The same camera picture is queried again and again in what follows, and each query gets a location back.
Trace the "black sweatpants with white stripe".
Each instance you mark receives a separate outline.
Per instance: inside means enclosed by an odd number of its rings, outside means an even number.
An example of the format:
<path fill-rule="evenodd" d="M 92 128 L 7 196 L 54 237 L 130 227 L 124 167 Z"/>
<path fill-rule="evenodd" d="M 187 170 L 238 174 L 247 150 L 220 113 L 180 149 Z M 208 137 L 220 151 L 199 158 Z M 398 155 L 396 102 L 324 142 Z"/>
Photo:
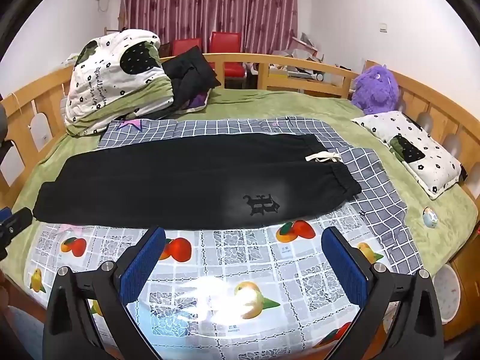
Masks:
<path fill-rule="evenodd" d="M 185 138 L 96 150 L 69 158 L 58 177 L 41 186 L 32 213 L 50 224 L 112 228 L 224 230 L 244 225 L 241 205 L 264 188 L 285 193 L 288 183 L 236 175 L 222 152 L 201 163 L 201 150 L 220 144 Z"/>

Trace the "black clothing pile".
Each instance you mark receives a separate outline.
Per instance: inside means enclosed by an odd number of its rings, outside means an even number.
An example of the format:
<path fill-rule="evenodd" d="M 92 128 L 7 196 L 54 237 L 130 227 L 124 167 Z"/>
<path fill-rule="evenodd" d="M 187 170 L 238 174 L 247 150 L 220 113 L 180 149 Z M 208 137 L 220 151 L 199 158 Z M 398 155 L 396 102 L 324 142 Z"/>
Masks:
<path fill-rule="evenodd" d="M 145 114 L 147 119 L 162 119 L 188 113 L 193 109 L 191 103 L 195 102 L 198 96 L 206 98 L 211 89 L 221 85 L 198 46 L 162 63 L 162 67 L 171 80 L 173 102 L 162 110 Z"/>

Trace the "white round bin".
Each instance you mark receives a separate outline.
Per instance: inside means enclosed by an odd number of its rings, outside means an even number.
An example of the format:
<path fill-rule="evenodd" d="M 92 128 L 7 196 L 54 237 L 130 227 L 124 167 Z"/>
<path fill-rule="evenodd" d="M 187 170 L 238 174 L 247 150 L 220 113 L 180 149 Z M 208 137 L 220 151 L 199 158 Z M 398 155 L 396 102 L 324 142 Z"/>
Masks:
<path fill-rule="evenodd" d="M 439 303 L 442 325 L 456 317 L 461 304 L 461 287 L 456 272 L 445 264 L 433 277 L 433 286 Z"/>

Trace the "grey checkered cloth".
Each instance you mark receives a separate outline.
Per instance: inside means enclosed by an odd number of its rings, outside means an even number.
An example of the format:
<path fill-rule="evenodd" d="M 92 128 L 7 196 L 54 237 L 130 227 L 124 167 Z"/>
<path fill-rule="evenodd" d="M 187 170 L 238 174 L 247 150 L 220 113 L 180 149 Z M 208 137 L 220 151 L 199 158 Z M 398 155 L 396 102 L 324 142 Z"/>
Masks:
<path fill-rule="evenodd" d="M 423 266 L 404 224 L 406 205 L 377 155 L 347 144 L 323 121 L 298 116 L 182 122 L 140 119 L 139 125 L 111 122 L 97 147 L 114 149 L 180 138 L 208 144 L 220 137 L 220 144 L 201 150 L 202 164 L 222 152 L 236 175 L 288 183 L 285 193 L 264 188 L 244 197 L 244 225 L 267 225 L 306 214 L 330 218 L 349 210 L 348 218 L 362 221 L 379 241 L 395 272 L 413 273 Z"/>

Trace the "green fleece bed blanket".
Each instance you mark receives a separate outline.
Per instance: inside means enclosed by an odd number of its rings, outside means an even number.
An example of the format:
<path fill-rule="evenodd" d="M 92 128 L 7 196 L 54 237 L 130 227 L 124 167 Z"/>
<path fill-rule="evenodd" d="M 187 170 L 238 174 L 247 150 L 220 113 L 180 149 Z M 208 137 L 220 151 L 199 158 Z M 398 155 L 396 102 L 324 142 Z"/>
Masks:
<path fill-rule="evenodd" d="M 294 92 L 258 91 L 253 89 L 214 90 L 208 106 L 183 120 L 208 119 L 270 119 L 281 116 L 303 116 L 319 119 L 330 125 L 340 137 L 354 147 L 375 151 L 401 200 L 407 205 L 405 225 L 409 228 L 426 270 L 432 275 L 462 248 L 473 232 L 478 209 L 468 194 L 455 184 L 436 200 L 431 200 L 405 167 L 369 131 L 352 123 L 360 111 L 348 100 L 311 97 Z M 94 150 L 100 135 L 61 136 L 53 149 L 35 166 L 16 199 L 14 210 L 33 208 L 41 184 L 54 180 L 66 159 Z M 439 218 L 435 228 L 427 228 L 422 211 L 430 207 Z M 7 248 L 8 256 L 1 268 L 19 286 L 23 286 L 25 262 L 38 226 L 33 224 L 20 233 Z"/>

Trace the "fruit print plastic sheet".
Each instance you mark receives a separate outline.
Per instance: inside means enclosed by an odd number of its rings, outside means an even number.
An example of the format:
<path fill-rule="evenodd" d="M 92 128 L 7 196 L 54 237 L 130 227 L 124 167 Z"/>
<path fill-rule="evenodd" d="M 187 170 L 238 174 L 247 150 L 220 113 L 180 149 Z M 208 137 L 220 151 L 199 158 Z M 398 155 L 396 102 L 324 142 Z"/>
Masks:
<path fill-rule="evenodd" d="M 297 223 L 234 230 L 169 230 L 180 259 L 157 262 L 128 312 L 164 359 L 268 359 L 309 350 L 354 319 L 320 246 L 337 228 L 351 245 L 386 251 L 350 204 Z"/>

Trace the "white floral pillow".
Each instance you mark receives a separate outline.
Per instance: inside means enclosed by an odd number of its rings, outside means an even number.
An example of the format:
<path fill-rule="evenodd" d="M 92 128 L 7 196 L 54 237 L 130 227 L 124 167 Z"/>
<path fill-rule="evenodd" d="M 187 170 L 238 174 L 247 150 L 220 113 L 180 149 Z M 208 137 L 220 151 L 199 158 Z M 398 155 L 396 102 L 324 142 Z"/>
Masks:
<path fill-rule="evenodd" d="M 352 120 L 372 133 L 405 166 L 430 199 L 438 198 L 461 178 L 461 163 L 427 131 L 399 111 Z"/>

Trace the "folded white green floral quilt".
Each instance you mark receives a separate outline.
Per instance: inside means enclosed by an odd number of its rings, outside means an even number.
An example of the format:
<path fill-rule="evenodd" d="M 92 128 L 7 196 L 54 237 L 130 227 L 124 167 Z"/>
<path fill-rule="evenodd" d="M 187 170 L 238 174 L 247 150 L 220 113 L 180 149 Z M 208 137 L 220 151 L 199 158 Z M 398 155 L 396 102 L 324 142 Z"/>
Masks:
<path fill-rule="evenodd" d="M 161 66 L 159 48 L 159 37 L 143 29 L 88 42 L 72 70 L 64 115 L 67 134 L 100 133 L 113 119 L 170 107 L 173 87 Z"/>

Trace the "left red chair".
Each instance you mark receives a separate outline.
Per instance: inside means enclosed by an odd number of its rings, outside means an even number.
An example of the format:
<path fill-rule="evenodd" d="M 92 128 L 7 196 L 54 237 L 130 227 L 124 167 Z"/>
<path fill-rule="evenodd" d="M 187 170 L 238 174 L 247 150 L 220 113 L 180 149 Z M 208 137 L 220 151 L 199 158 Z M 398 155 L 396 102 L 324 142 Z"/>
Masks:
<path fill-rule="evenodd" d="M 183 54 L 194 47 L 199 47 L 199 49 L 202 49 L 201 38 L 176 39 L 172 42 L 172 55 L 177 56 Z"/>

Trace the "purple plush toy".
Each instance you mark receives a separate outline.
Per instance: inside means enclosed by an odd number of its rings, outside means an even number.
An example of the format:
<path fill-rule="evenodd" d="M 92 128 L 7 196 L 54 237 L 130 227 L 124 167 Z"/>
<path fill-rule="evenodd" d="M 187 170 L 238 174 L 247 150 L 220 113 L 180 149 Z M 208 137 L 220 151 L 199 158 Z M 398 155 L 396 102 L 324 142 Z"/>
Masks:
<path fill-rule="evenodd" d="M 394 111 L 399 101 L 399 86 L 392 72 L 383 65 L 367 68 L 354 79 L 352 104 L 365 115 Z"/>

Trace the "maroon patterned curtain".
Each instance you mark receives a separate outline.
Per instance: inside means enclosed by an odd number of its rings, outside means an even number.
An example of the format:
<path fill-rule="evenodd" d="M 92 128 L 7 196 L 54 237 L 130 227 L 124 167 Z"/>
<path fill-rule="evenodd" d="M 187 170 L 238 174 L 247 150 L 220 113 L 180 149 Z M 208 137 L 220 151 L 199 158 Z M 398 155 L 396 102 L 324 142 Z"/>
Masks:
<path fill-rule="evenodd" d="M 199 38 L 205 50 L 213 33 L 239 33 L 242 52 L 270 54 L 298 29 L 298 0 L 120 0 L 120 14 L 126 28 L 162 43 Z"/>

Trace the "wooden bed frame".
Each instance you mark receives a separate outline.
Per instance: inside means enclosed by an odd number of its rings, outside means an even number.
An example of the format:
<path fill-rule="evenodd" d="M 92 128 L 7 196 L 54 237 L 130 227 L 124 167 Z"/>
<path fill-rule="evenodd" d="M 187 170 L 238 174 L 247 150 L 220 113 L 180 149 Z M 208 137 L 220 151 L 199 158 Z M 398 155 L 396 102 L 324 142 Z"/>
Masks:
<path fill-rule="evenodd" d="M 226 63 L 254 63 L 258 66 L 260 90 L 303 90 L 315 98 L 346 100 L 352 91 L 347 86 L 357 74 L 340 67 L 278 55 L 243 53 L 206 54 L 216 67 Z M 6 96 L 9 139 L 17 146 L 24 170 L 12 183 L 1 181 L 1 205 L 12 207 L 32 170 L 49 154 L 64 135 L 60 101 L 67 93 L 72 67 L 57 69 Z M 400 108 L 416 122 L 428 121 L 431 136 L 451 151 L 468 175 L 459 186 L 479 207 L 479 121 L 464 108 L 438 91 L 398 72 L 393 74 L 400 88 Z M 454 320 L 445 325 L 452 339 L 479 322 L 479 217 L 467 242 L 448 260 L 460 277 L 460 308 Z"/>

